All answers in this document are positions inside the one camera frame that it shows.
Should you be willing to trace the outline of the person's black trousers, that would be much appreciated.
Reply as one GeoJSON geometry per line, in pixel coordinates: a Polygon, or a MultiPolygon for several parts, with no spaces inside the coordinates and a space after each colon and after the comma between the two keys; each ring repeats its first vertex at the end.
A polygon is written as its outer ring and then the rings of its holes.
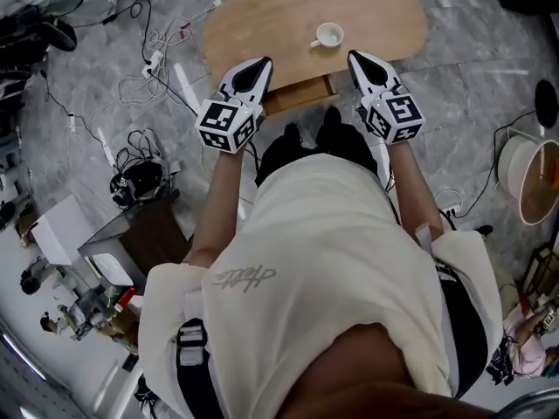
{"type": "Polygon", "coordinates": [[[259,187],[275,171],[310,155],[327,154],[351,161],[377,175],[377,162],[363,135],[352,125],[342,121],[341,132],[332,139],[316,142],[315,148],[291,147],[283,135],[264,152],[257,171],[255,184],[259,187]]]}

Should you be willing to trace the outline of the dark wood cabinet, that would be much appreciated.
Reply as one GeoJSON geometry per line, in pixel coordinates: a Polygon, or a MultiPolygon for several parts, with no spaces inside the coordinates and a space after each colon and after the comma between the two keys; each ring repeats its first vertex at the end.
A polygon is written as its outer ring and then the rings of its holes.
{"type": "Polygon", "coordinates": [[[132,279],[133,287],[142,294],[152,268],[159,264],[179,264],[190,251],[190,241],[172,209],[178,198],[179,191],[174,189],[161,199],[120,213],[81,245],[79,254],[97,273],[91,257],[112,254],[132,279]]]}

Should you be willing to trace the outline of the person's neck and chin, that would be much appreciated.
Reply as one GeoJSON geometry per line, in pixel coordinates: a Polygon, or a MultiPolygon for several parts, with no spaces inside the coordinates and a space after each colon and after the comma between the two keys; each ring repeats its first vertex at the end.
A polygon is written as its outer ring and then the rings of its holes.
{"type": "Polygon", "coordinates": [[[491,419],[493,413],[416,389],[379,325],[354,326],[294,383],[275,419],[491,419]]]}

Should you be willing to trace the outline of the person's left forearm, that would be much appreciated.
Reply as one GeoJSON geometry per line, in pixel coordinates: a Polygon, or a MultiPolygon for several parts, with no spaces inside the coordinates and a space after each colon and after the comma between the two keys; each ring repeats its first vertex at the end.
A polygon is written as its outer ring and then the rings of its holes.
{"type": "Polygon", "coordinates": [[[209,269],[234,238],[244,149],[220,153],[197,219],[188,264],[209,269]]]}

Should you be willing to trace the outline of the person's black shoe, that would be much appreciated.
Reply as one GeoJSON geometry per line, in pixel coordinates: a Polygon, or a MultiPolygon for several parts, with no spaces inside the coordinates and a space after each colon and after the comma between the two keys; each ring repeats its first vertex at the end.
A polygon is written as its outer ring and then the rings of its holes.
{"type": "Polygon", "coordinates": [[[298,148],[301,146],[302,139],[300,137],[300,130],[295,123],[286,125],[283,137],[291,147],[298,148]]]}
{"type": "Polygon", "coordinates": [[[316,142],[335,138],[342,130],[342,115],[336,106],[330,106],[324,113],[323,122],[318,130],[316,142]]]}

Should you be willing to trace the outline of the person's cream shirt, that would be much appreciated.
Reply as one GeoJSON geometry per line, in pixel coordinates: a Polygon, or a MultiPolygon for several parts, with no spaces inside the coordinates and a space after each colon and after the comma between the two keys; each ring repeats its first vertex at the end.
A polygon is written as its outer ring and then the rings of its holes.
{"type": "Polygon", "coordinates": [[[312,155],[265,179],[209,269],[150,271],[140,365],[185,419],[273,419],[336,338],[375,323],[417,388],[462,395],[502,336],[486,246],[475,231],[418,244],[371,172],[312,155]]]}

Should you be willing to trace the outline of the white box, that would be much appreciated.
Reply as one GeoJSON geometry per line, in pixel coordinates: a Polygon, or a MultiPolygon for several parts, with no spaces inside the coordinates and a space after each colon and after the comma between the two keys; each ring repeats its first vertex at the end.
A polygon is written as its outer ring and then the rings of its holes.
{"type": "Polygon", "coordinates": [[[71,265],[80,258],[79,247],[93,235],[93,228],[76,198],[68,196],[46,211],[31,233],[50,264],[71,265]]]}

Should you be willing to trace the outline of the red box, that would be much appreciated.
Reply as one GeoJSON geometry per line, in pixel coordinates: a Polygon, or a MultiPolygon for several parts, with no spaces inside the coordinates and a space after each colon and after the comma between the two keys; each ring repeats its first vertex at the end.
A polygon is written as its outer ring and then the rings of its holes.
{"type": "Polygon", "coordinates": [[[118,313],[125,310],[130,300],[135,296],[135,294],[136,294],[136,289],[133,286],[128,287],[126,291],[118,298],[118,300],[114,304],[114,309],[118,313]]]}

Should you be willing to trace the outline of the white rounded device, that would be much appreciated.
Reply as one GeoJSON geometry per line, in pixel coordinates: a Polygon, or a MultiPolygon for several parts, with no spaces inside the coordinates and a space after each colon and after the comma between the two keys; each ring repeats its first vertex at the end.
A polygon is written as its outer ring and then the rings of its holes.
{"type": "Polygon", "coordinates": [[[111,284],[119,286],[133,286],[132,279],[128,276],[120,262],[110,253],[96,254],[91,257],[99,273],[111,284]]]}

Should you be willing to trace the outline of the person's left black shoe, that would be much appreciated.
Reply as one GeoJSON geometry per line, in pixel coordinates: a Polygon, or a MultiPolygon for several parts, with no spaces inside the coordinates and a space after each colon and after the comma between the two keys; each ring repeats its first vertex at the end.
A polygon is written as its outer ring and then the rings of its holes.
{"type": "Polygon", "coordinates": [[[301,146],[302,139],[300,137],[300,130],[295,123],[286,125],[283,137],[291,147],[298,148],[301,146]]]}

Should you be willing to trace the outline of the white cup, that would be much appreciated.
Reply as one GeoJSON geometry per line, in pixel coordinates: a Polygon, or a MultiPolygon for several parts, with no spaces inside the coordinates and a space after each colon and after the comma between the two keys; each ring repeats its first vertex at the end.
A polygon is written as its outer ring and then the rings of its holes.
{"type": "Polygon", "coordinates": [[[317,27],[315,40],[309,44],[309,47],[311,49],[317,47],[334,49],[341,45],[343,39],[344,31],[341,26],[336,23],[326,22],[317,27]]]}

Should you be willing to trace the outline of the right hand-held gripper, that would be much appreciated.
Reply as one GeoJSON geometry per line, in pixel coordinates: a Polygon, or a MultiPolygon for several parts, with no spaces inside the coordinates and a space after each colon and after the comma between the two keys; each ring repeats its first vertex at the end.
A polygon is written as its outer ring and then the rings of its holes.
{"type": "Polygon", "coordinates": [[[362,95],[357,111],[367,131],[386,145],[416,138],[425,117],[394,67],[361,51],[349,51],[347,62],[355,88],[362,95]]]}

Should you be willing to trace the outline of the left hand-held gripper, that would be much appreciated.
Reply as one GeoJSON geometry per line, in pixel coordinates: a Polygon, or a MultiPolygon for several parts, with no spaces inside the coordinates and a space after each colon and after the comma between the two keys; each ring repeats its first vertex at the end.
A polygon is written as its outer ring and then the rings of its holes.
{"type": "Polygon", "coordinates": [[[246,60],[225,73],[196,119],[205,147],[237,153],[254,136],[264,119],[262,99],[272,75],[273,61],[267,56],[246,60]]]}

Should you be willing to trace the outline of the person's right black shoe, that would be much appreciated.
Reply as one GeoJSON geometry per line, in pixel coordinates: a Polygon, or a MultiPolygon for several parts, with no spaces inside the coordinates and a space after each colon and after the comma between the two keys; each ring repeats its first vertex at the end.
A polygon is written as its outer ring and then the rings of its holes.
{"type": "Polygon", "coordinates": [[[336,106],[330,106],[324,113],[323,122],[318,130],[316,142],[335,138],[342,130],[342,115],[336,106]]]}

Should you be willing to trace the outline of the black metal lantern frame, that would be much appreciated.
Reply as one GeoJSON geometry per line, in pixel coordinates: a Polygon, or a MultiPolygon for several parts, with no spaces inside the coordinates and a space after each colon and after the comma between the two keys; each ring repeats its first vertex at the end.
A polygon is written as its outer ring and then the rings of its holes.
{"type": "Polygon", "coordinates": [[[521,290],[532,307],[559,297],[559,256],[547,245],[533,251],[521,290]]]}

